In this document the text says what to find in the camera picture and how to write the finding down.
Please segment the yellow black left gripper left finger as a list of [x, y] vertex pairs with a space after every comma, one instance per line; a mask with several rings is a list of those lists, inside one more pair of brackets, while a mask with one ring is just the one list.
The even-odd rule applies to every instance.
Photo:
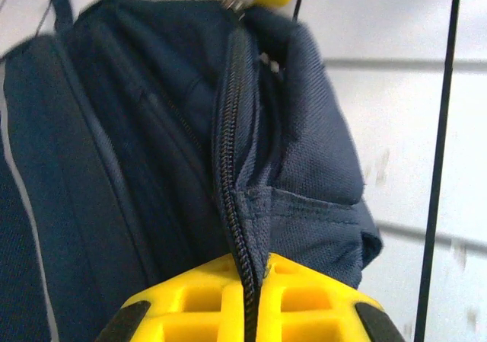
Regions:
[[130, 297], [97, 341], [243, 341], [243, 287], [231, 255]]

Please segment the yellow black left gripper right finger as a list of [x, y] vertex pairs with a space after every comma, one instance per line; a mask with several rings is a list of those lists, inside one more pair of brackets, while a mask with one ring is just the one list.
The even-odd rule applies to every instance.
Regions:
[[270, 254], [258, 313], [259, 341], [403, 341], [371, 297], [288, 258]]

